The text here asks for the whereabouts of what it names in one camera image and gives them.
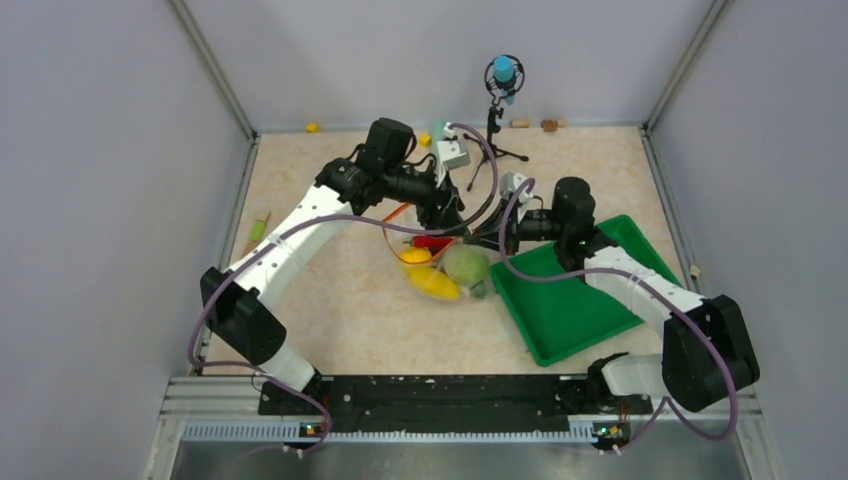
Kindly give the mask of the green cabbage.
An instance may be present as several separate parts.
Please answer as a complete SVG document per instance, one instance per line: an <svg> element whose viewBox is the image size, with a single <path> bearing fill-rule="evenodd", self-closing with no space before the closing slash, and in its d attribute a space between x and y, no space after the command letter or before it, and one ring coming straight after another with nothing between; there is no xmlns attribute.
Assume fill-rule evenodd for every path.
<svg viewBox="0 0 848 480"><path fill-rule="evenodd" d="M473 287L489 276L490 262L482 249L455 244L443 254L442 269L460 287Z"/></svg>

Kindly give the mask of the red chili pepper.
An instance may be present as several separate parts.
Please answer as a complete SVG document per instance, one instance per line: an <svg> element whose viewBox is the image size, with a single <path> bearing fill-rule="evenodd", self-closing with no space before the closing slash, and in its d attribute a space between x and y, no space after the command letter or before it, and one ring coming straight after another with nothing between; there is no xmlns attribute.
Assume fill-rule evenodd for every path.
<svg viewBox="0 0 848 480"><path fill-rule="evenodd" d="M454 238L449 236L437 237L429 235L416 235L409 240L408 244L411 247L428 249L432 254L435 254L438 251L441 251L446 248L453 241Z"/></svg>

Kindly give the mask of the clear zip bag orange zipper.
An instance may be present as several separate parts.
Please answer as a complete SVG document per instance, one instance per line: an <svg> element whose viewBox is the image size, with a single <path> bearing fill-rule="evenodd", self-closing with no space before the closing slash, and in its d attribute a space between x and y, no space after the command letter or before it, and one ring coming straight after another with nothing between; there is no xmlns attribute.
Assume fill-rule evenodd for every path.
<svg viewBox="0 0 848 480"><path fill-rule="evenodd" d="M386 228L384 228L384 229L382 230L382 235L383 235L383 240L385 241L386 246L388 247L388 249L389 249L389 251L391 252L391 254L395 257L395 259L396 259L396 261L397 261L398 265L400 266L400 268L401 268L402 272L404 273L404 275L405 275L405 279L406 279L406 281L407 281L407 284L408 284L408 285L409 285L409 286L410 286L413 290L415 290L415 289L414 289L414 288L413 288L413 287L409 284L409 282L408 282L408 280L407 280L407 276L406 276L406 271L407 271L409 268L411 268L411 267L415 267L415 266L404 265L404 264L400 261L400 259L398 258L398 254L399 254L402 250L404 250L404 249L406 249L406 248L411 247L411 246L408 244L408 242L409 242L409 240L410 240L413 236L416 236L416 235L422 235L422 234L415 234L415 235L413 235L413 234L411 234L411 233L400 232L400 231L397 231L397 230L392 230L392 229L386 229ZM454 238L454 241L453 241L450 245L448 245L446 248L444 248L443 250L438 251L438 252L437 252L437 253L435 253L435 254L432 254L432 253L431 253L431 254L432 254L432 260L430 261L430 263L429 263L429 264L426 264L426 265L416 265L416 266L430 266L430 267L434 267L434 268L436 268L436 269L438 269L438 270L440 270L440 271L444 272L444 270L442 269L442 256L443 256L443 254L446 252L446 250L447 250L450 246L455 245L455 244L465 244L465 245L469 245L469 244L468 244L468 243L466 243L466 242L464 241L464 239L463 239L463 238L461 238L461 237L455 237L455 236L449 236L449 237L453 237L453 238ZM490 259L490 258L489 258L489 262L490 262L490 273L489 273L489 276L485 279L485 281L486 281L486 283L488 284L488 287L489 287L489 294L488 294L485 298L487 298L487 297L489 297L489 296L491 296L491 295L493 295L493 294L494 294L494 286L493 286L493 282L492 282L492 280L491 280L492 262L491 262L491 259ZM426 297L429 297L429 298L432 298L432 299L435 299L435 300L439 300L439 301L445 301L445 302L461 302L461 301L468 301L468 300L482 300L482 299L475 299L475 298L471 298L471 297L469 296L469 293L468 293L468 288L469 288L469 287L460 287L461 295L460 295L460 297L459 297L457 300L440 300L440 299L436 299L436 298L430 297L430 296L428 296L428 295L425 295L425 294L423 294L423 293L420 293L420 292L419 292L419 291L417 291L417 290L415 290L415 291L416 291L416 292L418 292L418 293L420 293L420 294L422 294L422 295L424 295L424 296L426 296Z"/></svg>

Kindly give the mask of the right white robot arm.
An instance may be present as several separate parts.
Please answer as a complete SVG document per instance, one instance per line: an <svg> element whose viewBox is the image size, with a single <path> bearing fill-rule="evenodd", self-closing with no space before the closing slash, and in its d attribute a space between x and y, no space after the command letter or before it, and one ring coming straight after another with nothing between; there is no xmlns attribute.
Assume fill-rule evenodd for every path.
<svg viewBox="0 0 848 480"><path fill-rule="evenodd" d="M629 395L668 397L699 412L761 378L761 368L740 305L727 295L708 298L664 278L634 258L595 222L589 184L564 177L547 208L530 209L534 180L507 173L499 181L497 211L473 240L501 253L504 266L523 280L578 279L649 325L662 341L658 354L625 353L604 360L586 385L589 404L612 412ZM542 277L509 260L523 241L550 240L562 271Z"/></svg>

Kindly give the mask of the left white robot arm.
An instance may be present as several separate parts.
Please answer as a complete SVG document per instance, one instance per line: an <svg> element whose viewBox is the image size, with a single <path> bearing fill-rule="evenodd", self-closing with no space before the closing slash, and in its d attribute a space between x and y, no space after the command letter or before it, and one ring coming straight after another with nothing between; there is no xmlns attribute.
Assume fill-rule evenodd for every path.
<svg viewBox="0 0 848 480"><path fill-rule="evenodd" d="M201 278L203 322L249 365L283 383L283 401L297 413L319 404L319 373L291 346L273 310L309 260L348 222L384 200L414 206L428 233L467 230L449 175L470 162L465 140L443 127L423 170L408 159L415 145L410 126L389 118L374 121L366 140L349 156L325 164L294 210L258 246L226 270L212 267Z"/></svg>

